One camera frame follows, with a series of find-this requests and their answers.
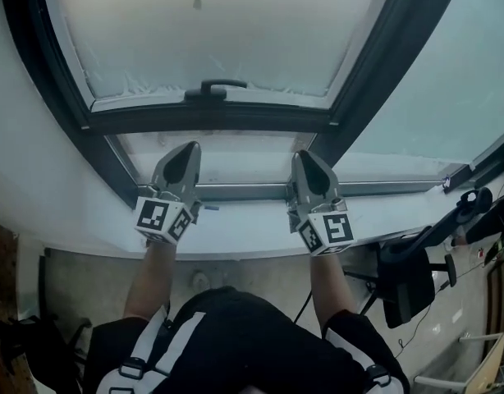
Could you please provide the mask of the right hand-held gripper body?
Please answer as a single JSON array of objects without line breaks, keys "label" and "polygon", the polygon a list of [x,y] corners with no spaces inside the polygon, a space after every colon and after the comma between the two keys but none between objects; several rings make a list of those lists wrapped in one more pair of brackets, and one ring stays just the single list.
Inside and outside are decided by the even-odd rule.
[{"label": "right hand-held gripper body", "polygon": [[325,195],[294,195],[288,204],[291,233],[296,233],[313,257],[338,254],[355,242],[346,201],[339,187]]}]

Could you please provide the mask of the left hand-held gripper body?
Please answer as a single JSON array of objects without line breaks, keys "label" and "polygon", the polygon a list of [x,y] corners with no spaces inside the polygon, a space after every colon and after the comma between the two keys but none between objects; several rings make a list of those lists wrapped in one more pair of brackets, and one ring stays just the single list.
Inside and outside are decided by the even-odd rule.
[{"label": "left hand-held gripper body", "polygon": [[178,245],[187,228],[198,220],[202,206],[196,194],[198,181],[169,185],[152,179],[141,186],[134,228],[149,241]]}]

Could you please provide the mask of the person's right forearm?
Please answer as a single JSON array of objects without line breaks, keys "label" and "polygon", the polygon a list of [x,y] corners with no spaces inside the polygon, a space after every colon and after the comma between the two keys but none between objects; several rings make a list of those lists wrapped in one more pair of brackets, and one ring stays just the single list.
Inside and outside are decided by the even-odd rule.
[{"label": "person's right forearm", "polygon": [[314,311],[321,329],[335,314],[357,311],[355,298],[336,254],[310,258],[310,285]]}]

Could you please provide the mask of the person's left forearm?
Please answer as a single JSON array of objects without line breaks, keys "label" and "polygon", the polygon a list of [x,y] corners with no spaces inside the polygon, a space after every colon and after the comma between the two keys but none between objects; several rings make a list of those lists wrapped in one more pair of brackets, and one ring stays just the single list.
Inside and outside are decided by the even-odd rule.
[{"label": "person's left forearm", "polygon": [[176,246],[150,241],[126,299],[123,318],[149,321],[170,305]]}]

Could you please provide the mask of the dark framed casement window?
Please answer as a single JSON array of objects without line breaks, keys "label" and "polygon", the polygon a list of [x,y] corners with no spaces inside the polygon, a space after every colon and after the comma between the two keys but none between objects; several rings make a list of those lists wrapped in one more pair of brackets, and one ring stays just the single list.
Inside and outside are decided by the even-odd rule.
[{"label": "dark framed casement window", "polygon": [[284,131],[314,134],[310,150],[336,164],[376,116],[442,19],[451,0],[385,0],[374,27],[327,109],[227,102],[213,97],[170,107],[85,106],[49,18],[47,0],[2,0],[16,50],[44,106],[100,178],[128,206],[137,185],[110,146],[150,131]]}]

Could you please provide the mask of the black mesh office chair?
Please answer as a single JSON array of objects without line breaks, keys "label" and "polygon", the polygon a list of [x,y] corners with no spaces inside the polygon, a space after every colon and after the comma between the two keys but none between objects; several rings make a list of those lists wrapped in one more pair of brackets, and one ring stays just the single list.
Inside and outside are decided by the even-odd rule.
[{"label": "black mesh office chair", "polygon": [[426,249],[440,245],[459,226],[486,213],[493,204],[493,193],[487,187],[465,192],[455,208],[432,226],[425,227],[412,239],[396,244],[376,245],[377,269],[374,276],[345,271],[345,275],[365,282],[370,297],[361,310],[364,315],[380,299],[390,329],[408,323],[430,306],[436,296],[432,272],[445,272],[448,285],[457,282],[456,267],[450,254],[442,263],[432,263]]}]

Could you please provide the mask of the person's black shirt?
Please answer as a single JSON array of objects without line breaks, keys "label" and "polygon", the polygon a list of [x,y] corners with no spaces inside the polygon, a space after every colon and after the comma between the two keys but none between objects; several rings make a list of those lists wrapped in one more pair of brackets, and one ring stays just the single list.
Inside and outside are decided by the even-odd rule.
[{"label": "person's black shirt", "polygon": [[410,394],[372,323],[341,311],[320,336],[233,287],[189,300],[171,323],[123,318],[96,327],[83,394]]}]

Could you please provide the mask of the black swivel office chair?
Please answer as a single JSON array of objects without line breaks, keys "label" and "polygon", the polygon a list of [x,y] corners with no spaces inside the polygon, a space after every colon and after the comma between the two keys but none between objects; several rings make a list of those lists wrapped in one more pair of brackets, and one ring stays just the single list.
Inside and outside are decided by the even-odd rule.
[{"label": "black swivel office chair", "polygon": [[76,344],[82,332],[91,328],[89,319],[81,320],[69,341],[64,341],[55,324],[55,315],[23,320],[0,319],[0,356],[5,369],[14,374],[12,361],[23,355],[33,377],[56,394],[82,394],[83,378],[79,366],[86,359]]}]

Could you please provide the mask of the white round wall socket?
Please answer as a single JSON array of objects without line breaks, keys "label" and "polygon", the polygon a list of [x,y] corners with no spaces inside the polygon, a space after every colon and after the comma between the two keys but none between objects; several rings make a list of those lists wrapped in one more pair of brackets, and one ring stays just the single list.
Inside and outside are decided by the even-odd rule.
[{"label": "white round wall socket", "polygon": [[197,271],[193,274],[190,285],[192,290],[196,293],[201,293],[211,288],[210,280],[207,275],[201,271]]}]

